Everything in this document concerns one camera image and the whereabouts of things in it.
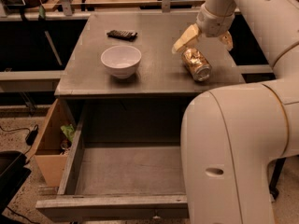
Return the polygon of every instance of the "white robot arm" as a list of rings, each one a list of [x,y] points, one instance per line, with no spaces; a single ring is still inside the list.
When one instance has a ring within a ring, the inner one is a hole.
[[[192,224],[274,224],[267,165],[299,154],[299,4],[206,0],[190,38],[227,31],[235,4],[277,79],[211,90],[188,106],[181,152]]]

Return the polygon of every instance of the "cable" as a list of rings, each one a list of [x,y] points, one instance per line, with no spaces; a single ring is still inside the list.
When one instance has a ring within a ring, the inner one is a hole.
[[[32,221],[31,219],[29,219],[28,217],[23,216],[23,215],[21,215],[21,214],[15,212],[14,210],[12,210],[12,209],[11,209],[10,207],[8,207],[8,206],[7,206],[7,209],[8,209],[11,213],[13,213],[14,215],[17,215],[17,216],[19,216],[19,217],[22,217],[22,218],[28,220],[30,223],[33,223],[33,224],[40,224],[39,222],[34,222],[34,221]]]
[[[29,146],[28,150],[27,150],[26,152],[24,152],[23,155],[26,155],[26,154],[31,150],[31,147],[32,147],[32,146]]]
[[[28,132],[30,132],[30,129],[29,128],[19,128],[19,129],[14,129],[14,130],[5,130],[1,127],[0,125],[0,129],[3,131],[3,132],[16,132],[16,131],[24,131],[24,130],[27,130]]]

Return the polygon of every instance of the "ceramic bowl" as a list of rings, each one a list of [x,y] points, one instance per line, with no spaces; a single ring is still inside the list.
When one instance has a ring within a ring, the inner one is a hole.
[[[106,49],[101,55],[106,70],[117,78],[128,78],[134,74],[140,60],[140,50],[132,46],[115,46]]]

